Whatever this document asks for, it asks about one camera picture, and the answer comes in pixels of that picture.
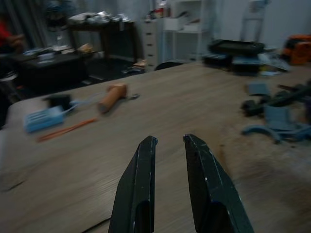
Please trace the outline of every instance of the floor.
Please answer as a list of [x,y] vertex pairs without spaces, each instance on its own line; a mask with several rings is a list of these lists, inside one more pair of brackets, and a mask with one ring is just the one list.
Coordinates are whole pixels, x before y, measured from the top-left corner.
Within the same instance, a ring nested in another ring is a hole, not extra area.
[[[126,70],[127,68],[131,67],[133,64],[132,62],[120,60],[120,59],[111,59],[112,68],[109,68],[104,60],[102,59],[93,59],[91,61],[88,61],[86,66],[88,69],[88,72],[90,74],[90,78],[72,86],[67,86],[61,89],[56,90],[55,92],[61,92],[65,90],[72,90],[79,87],[84,87],[88,85],[103,83],[111,80],[117,80],[124,77],[140,74],[143,72],[131,72],[128,74],[124,74],[122,71]],[[29,98],[37,97],[38,94],[34,93],[32,90],[24,88],[22,90],[22,93],[24,96]],[[7,100],[6,96],[3,95],[0,92],[0,129],[5,124],[5,119],[7,115],[7,110],[10,106],[10,102]]]

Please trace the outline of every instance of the shelf unit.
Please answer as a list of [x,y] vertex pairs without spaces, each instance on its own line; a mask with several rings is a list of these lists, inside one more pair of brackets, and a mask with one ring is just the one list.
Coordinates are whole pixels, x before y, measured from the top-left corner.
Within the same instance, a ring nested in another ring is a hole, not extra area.
[[163,40],[166,40],[166,37],[168,37],[168,33],[172,35],[172,44],[173,44],[173,59],[179,60],[176,57],[177,49],[177,35],[181,34],[192,34],[194,37],[196,37],[196,60],[200,60],[200,56],[202,54],[202,42],[203,42],[203,36],[211,35],[211,31],[213,29],[213,22],[215,20],[215,6],[216,6],[217,0],[169,0],[169,6],[171,8],[171,17],[177,17],[182,13],[183,11],[189,12],[189,22],[200,19],[199,23],[199,29],[198,31],[187,31],[187,30],[179,30],[179,31],[164,31],[163,33]]

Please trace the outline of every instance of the wooden table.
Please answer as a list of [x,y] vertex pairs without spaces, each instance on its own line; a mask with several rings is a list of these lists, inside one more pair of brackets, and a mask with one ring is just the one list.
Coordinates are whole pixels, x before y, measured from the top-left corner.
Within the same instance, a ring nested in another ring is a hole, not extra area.
[[[309,78],[310,67],[297,67],[266,80],[275,93],[279,83],[292,85]],[[241,135],[244,127],[263,123],[240,111],[241,103],[250,99],[244,85],[253,79],[187,64],[71,90],[66,93],[83,100],[123,82],[141,97],[121,102],[97,123],[43,143],[36,138],[98,117],[96,104],[79,107],[62,126],[31,135],[23,130],[23,118],[45,108],[45,103],[37,98],[14,104],[4,131],[0,232],[78,233],[110,217],[120,176],[141,140],[153,135],[159,139],[155,232],[194,233],[185,133],[201,137],[215,154],[222,145],[222,157],[255,232],[309,232],[311,144],[275,145],[264,135]],[[291,108],[301,121],[302,104]],[[107,229],[108,224],[94,232]]]
[[[133,57],[134,63],[138,61],[138,53],[137,53],[137,41],[136,41],[136,28],[134,22],[124,22],[123,23],[123,31],[128,31],[130,34],[130,39],[132,41],[133,48]],[[109,35],[112,33],[121,32],[120,23],[111,22],[108,24],[70,24],[68,25],[68,33],[71,45],[77,49],[78,45],[74,38],[73,32],[99,32],[101,37],[102,49],[105,51],[104,58],[107,62],[110,59],[110,46],[109,46]]]

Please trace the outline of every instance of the white wall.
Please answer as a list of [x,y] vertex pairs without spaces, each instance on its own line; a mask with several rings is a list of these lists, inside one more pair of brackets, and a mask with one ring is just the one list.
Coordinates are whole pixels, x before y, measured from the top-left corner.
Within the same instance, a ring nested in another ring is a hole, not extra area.
[[[224,0],[221,39],[240,38],[247,4],[248,0]],[[260,41],[281,48],[288,36],[299,33],[311,33],[311,0],[271,0]]]

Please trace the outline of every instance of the wooden handle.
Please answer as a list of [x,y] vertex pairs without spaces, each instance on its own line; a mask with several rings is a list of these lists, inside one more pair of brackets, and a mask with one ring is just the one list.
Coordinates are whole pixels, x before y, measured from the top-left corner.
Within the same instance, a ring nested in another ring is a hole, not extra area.
[[127,85],[117,84],[108,88],[108,94],[105,98],[99,102],[98,109],[101,113],[107,113],[112,106],[121,98],[125,98],[127,95]]

